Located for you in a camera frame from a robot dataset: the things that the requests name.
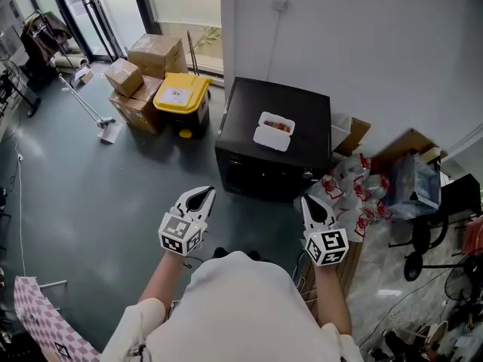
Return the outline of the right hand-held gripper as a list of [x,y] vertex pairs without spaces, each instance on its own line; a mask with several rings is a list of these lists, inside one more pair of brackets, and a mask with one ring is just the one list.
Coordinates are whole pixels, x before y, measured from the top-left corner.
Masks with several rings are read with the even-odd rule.
[[313,265],[321,267],[342,262],[349,250],[346,230],[340,227],[333,208],[320,198],[302,195],[303,248]]

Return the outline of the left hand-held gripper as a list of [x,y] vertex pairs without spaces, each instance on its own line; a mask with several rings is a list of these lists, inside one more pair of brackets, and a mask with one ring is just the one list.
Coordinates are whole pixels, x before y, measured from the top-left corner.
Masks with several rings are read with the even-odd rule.
[[169,212],[165,213],[158,229],[164,250],[180,256],[189,255],[203,239],[216,198],[213,186],[201,186],[184,192]]

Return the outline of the person's right forearm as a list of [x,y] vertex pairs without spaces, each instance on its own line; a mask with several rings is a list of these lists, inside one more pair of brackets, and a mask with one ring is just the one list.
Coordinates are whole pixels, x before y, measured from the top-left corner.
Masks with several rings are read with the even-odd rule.
[[317,322],[320,327],[333,324],[343,335],[352,335],[352,322],[334,265],[316,266]]

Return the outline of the person's left forearm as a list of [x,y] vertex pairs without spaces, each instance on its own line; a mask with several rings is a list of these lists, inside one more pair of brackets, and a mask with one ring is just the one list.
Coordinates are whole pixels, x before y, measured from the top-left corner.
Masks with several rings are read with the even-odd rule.
[[177,282],[183,270],[184,257],[166,251],[140,296],[139,302],[157,299],[168,309],[174,299]]

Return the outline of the wooden plank pallet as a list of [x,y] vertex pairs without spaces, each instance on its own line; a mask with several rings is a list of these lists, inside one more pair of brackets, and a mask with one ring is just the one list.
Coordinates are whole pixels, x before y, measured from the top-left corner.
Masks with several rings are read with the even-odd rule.
[[[362,242],[351,242],[349,244],[349,251],[341,263],[337,264],[336,273],[339,278],[340,286],[343,295],[346,298],[349,295],[352,281],[358,267],[359,259],[363,248]],[[295,284],[300,291],[301,296],[306,302],[307,308],[310,310],[312,316],[317,318],[316,308],[316,285],[314,267],[307,255],[304,255],[300,260],[299,274],[295,278]]]

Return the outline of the person's white shirt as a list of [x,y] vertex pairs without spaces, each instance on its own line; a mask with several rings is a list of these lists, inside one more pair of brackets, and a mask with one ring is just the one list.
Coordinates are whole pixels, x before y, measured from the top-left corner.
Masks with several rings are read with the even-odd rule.
[[128,306],[100,362],[364,362],[352,335],[320,327],[291,276],[235,251],[193,273],[179,303]]

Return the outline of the brown wooden board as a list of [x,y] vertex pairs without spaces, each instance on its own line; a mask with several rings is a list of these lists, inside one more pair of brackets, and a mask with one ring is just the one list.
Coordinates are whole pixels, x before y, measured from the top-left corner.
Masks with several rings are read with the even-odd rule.
[[373,172],[388,172],[398,159],[403,158],[408,153],[423,154],[432,148],[438,148],[438,146],[419,131],[409,128],[376,155]]

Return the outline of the medium cardboard box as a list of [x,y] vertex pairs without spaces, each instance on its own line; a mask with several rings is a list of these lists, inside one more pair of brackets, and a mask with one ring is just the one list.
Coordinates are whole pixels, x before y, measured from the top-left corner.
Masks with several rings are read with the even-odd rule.
[[162,84],[162,80],[153,78],[148,75],[143,76],[143,83],[139,88],[131,95],[132,99],[142,100],[144,102],[150,102],[154,98],[158,89]]

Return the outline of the black box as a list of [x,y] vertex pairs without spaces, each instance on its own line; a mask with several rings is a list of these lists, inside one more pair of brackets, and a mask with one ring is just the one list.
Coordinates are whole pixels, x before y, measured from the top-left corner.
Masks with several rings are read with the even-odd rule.
[[439,210],[447,216],[469,212],[481,213],[480,184],[472,175],[467,174],[441,188]]

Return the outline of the white flat mop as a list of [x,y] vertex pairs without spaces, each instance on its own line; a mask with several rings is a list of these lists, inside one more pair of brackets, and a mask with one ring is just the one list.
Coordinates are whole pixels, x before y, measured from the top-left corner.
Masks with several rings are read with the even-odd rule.
[[100,129],[98,137],[102,143],[114,144],[122,129],[122,124],[117,122],[113,117],[101,116],[91,105],[89,105],[69,84],[69,82],[61,75],[58,78],[63,83],[62,91],[70,92],[87,114],[94,120],[95,124]]

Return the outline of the small cardboard box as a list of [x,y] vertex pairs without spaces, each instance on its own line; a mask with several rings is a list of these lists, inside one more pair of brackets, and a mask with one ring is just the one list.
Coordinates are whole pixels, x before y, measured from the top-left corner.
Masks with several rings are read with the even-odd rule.
[[125,59],[118,58],[104,72],[109,84],[124,97],[132,94],[143,84],[139,68]]

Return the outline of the thin broom stick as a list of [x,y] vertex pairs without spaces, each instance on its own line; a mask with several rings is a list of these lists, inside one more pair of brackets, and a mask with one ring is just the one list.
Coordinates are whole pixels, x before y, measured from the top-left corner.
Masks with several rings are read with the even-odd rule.
[[200,73],[199,73],[199,70],[198,70],[198,64],[197,64],[197,60],[196,60],[196,56],[195,56],[195,50],[194,50],[194,46],[193,46],[193,43],[192,43],[192,37],[191,37],[189,30],[186,31],[186,35],[187,35],[188,44],[189,44],[189,52],[190,52],[190,56],[191,56],[191,59],[192,59],[192,70],[193,70],[195,75],[200,76]]

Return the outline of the pink checkered cloth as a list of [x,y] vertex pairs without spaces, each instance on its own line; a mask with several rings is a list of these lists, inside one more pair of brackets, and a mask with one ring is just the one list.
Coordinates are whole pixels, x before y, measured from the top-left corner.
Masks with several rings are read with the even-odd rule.
[[100,353],[62,317],[35,277],[17,276],[14,310],[50,362],[100,362]]

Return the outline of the rolled cardboard tube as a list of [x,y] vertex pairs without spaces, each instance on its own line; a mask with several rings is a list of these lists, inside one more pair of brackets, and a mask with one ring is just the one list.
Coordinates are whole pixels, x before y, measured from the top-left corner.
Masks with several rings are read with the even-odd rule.
[[82,54],[68,54],[66,57],[57,53],[51,59],[54,68],[63,74],[74,75],[81,68],[89,66],[88,59]]

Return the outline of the clothes rack with dark garment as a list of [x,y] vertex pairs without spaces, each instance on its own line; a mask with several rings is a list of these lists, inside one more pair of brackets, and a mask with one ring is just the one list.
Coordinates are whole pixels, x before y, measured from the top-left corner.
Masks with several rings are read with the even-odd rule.
[[71,38],[66,24],[52,11],[34,11],[22,22],[20,40],[29,58],[26,63],[29,88],[42,89],[52,79],[54,67],[50,61],[56,53],[66,54]]

